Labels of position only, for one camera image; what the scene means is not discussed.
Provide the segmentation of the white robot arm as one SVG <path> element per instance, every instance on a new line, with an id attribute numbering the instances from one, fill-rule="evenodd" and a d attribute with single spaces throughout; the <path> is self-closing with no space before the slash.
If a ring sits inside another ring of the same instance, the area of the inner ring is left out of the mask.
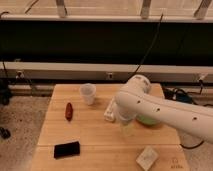
<path id="1" fill-rule="evenodd" d="M 213 143 L 213 108 L 159 98 L 149 94 L 143 75 L 131 77 L 115 94 L 118 118 L 125 123 L 143 115 Z"/>

